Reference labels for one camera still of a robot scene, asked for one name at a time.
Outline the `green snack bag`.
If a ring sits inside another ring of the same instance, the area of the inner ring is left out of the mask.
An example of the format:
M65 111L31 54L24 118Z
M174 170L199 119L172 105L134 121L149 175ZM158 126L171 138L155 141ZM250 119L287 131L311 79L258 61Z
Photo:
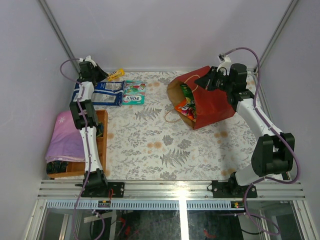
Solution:
M195 104L195 98L194 98L194 95L192 93L192 90L190 89L190 87L183 83L180 85L180 88L182 90L182 93L187 101L188 104Z

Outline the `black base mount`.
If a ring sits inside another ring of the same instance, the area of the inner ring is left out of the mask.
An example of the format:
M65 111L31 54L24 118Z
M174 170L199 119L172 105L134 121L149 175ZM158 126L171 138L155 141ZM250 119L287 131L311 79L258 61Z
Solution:
M243 199L248 189L248 185L240 186L237 183L229 183L227 181L212 180L207 186L207 190L212 192L214 198L219 199Z
M107 186L99 186L97 188L86 188L82 194L82 198L123 198L125 193L124 182L109 182Z

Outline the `aluminium front rail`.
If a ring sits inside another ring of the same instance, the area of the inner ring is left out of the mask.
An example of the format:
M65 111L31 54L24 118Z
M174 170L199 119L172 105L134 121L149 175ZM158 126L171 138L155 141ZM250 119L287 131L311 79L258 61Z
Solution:
M76 200L81 187L76 186L80 180L42 180L38 191L38 199ZM123 200L187 200L212 199L209 191L210 181L161 181L161 180L125 180ZM252 192L256 192L255 200L262 201L303 201L306 199L300 182L283 184L274 181L255 183Z

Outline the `blue chips bag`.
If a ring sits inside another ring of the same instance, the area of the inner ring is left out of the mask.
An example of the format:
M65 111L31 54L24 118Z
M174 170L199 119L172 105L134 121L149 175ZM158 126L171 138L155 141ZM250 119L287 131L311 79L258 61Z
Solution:
M76 84L72 95L71 107L77 103L91 100L94 106L117 106L123 101L125 81L101 81L96 86L90 81Z

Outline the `wooden organizer tray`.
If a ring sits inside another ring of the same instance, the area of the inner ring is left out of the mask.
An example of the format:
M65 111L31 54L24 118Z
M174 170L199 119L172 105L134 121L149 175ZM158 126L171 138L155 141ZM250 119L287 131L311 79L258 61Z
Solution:
M103 170L106 170L108 113L105 109L96 111L98 122L104 124L103 137L96 137L98 156ZM85 173L84 162L52 161L46 163L46 173L50 178L82 176Z

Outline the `yellow M&M's candy pack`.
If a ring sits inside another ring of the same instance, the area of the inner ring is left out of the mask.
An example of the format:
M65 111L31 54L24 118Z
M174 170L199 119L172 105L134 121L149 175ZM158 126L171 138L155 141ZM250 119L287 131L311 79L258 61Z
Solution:
M116 79L121 78L122 76L125 75L125 71L122 68L117 69L116 71L111 72L108 77L107 80L109 82L115 81Z

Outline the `orange candy bag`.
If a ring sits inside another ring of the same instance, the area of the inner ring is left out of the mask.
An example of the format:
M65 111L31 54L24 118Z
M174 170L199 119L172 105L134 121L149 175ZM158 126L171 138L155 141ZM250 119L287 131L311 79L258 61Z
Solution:
M196 105L194 100L190 100L189 98L185 98L182 102L174 107L176 111L187 117L193 122L196 122L197 113L196 113Z

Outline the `pink folded cloth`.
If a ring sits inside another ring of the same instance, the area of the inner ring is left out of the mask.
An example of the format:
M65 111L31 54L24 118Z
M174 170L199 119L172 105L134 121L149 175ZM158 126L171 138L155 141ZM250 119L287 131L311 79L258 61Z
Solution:
M74 125L70 110L61 112L57 116L45 160L47 163L85 161L82 137Z

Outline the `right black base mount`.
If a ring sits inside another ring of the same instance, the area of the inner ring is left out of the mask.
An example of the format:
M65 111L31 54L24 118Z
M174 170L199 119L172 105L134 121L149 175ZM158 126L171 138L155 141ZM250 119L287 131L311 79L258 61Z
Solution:
M243 199L248 189L248 185L240 186L237 183L229 183L227 181L212 180L207 186L207 190L212 192L214 198L219 199Z

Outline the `red paper bag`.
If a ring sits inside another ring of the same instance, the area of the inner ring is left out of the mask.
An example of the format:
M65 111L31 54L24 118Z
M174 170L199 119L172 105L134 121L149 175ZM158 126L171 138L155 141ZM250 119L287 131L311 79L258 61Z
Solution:
M196 85L195 81L207 74L210 69L211 67L207 65L185 73L176 77L167 86L168 98L175 107L186 99L180 85L187 84L191 89L195 99L197 118L192 121L182 113L179 113L179 116L193 130L231 118L235 114L235 110L228 103L227 94L224 91L219 89L207 91Z

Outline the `green Fox's candy bag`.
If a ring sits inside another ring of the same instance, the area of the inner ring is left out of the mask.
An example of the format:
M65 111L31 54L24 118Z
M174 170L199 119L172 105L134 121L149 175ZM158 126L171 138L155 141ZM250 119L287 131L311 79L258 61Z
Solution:
M123 105L143 105L145 103L146 83L143 81L127 80L124 86Z

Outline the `dark patterned cloth in tray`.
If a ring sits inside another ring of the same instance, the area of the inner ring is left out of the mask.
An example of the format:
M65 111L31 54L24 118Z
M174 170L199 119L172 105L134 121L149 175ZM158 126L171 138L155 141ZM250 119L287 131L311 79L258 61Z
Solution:
M102 122L98 123L98 126L96 127L96 137L102 138L104 136L104 124Z

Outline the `floral table mat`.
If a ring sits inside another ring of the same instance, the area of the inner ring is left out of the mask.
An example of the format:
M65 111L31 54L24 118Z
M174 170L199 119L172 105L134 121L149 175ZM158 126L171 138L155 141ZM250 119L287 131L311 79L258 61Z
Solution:
M251 162L256 138L238 115L193 130L174 111L170 72L128 72L146 83L143 105L106 106L109 180L225 180Z

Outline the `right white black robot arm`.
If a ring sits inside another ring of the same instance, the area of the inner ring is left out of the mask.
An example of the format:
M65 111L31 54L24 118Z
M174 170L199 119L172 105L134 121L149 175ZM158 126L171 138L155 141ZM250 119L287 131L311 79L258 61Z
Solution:
M247 167L233 172L227 182L212 181L212 193L217 198L240 198L255 183L272 180L274 175L284 174L293 168L295 138L283 133L257 106L254 94L247 89L247 67L234 63L230 70L211 67L207 74L195 80L195 84L207 90L221 90L227 101L247 123L257 143Z

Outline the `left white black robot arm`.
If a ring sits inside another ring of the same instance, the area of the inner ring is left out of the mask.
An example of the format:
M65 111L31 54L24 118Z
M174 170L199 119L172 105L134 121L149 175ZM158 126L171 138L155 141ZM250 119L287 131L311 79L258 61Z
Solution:
M91 59L90 56L79 59L80 78L76 81L79 92L69 108L75 128L79 130L85 159L83 190L86 198L105 197L110 190L102 164L99 159L96 140L98 116L92 103L92 95L97 83L108 75Z

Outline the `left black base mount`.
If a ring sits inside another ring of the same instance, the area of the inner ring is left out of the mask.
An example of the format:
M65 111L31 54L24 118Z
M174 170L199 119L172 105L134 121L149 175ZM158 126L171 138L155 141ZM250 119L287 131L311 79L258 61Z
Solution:
M99 186L97 188L86 188L82 194L82 198L123 198L125 193L124 182L109 182L107 186Z

